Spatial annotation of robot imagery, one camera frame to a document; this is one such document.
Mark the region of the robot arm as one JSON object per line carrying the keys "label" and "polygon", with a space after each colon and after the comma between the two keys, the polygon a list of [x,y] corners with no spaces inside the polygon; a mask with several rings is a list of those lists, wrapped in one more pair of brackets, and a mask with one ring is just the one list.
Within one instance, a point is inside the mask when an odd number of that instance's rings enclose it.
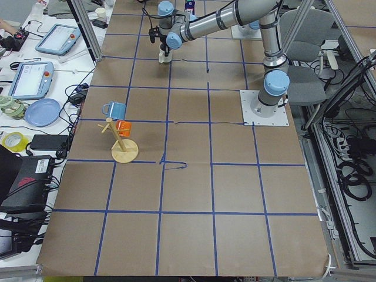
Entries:
{"label": "robot arm", "polygon": [[178,50],[185,42],[227,29],[237,30],[239,40],[258,32],[264,49],[264,76],[256,103],[267,108],[277,107],[290,86],[287,57],[281,44],[278,17],[281,5],[281,1],[230,1],[198,17],[194,1],[185,1],[182,11],[170,1],[162,1],[155,16],[159,23],[149,29],[150,41],[160,39],[159,61],[163,63],[170,62],[171,52]]}

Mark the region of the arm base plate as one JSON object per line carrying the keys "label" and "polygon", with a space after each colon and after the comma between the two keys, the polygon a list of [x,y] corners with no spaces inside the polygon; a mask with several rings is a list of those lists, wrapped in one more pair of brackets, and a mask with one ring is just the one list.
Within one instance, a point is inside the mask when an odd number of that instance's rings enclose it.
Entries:
{"label": "arm base plate", "polygon": [[283,98],[266,106],[259,99],[259,90],[240,90],[243,123],[247,126],[289,126]]}
{"label": "arm base plate", "polygon": [[239,26],[239,25],[232,26],[231,35],[233,39],[238,39],[238,40],[254,40],[254,41],[261,40],[260,29],[252,29],[248,25],[247,26]]}

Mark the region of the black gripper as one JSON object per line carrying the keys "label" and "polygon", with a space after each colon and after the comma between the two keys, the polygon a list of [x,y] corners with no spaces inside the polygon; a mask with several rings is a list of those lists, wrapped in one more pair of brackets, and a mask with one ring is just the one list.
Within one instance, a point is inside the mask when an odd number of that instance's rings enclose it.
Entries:
{"label": "black gripper", "polygon": [[159,56],[163,58],[167,58],[170,55],[170,48],[166,43],[161,42],[159,46]]}

